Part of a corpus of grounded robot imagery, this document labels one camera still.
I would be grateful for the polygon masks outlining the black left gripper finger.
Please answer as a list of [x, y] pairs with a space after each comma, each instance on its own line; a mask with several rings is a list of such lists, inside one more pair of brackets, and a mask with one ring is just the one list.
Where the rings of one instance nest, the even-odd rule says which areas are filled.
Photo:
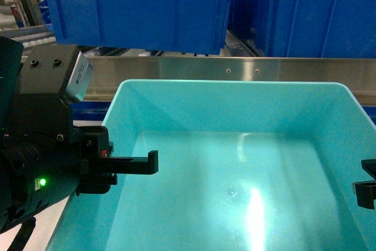
[[94, 158], [80, 164], [80, 173], [116, 173], [125, 175], [153, 175], [159, 171], [159, 153], [152, 150], [147, 157]]

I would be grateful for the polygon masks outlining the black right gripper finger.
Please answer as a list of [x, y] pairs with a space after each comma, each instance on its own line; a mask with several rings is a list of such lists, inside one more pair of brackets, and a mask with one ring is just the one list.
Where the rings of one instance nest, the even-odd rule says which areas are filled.
[[365, 159], [361, 161], [362, 169], [372, 177], [372, 180], [354, 182], [352, 184], [353, 193], [357, 198], [357, 205], [361, 208], [375, 207], [375, 159]]

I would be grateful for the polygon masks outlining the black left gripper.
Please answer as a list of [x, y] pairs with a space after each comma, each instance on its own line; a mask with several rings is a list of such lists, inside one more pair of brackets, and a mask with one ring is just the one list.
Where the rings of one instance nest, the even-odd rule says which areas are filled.
[[9, 230], [77, 193], [104, 194], [115, 173], [80, 173], [85, 159], [108, 158], [104, 126], [75, 126], [64, 96], [76, 45], [33, 48], [15, 75], [1, 126], [1, 229]]

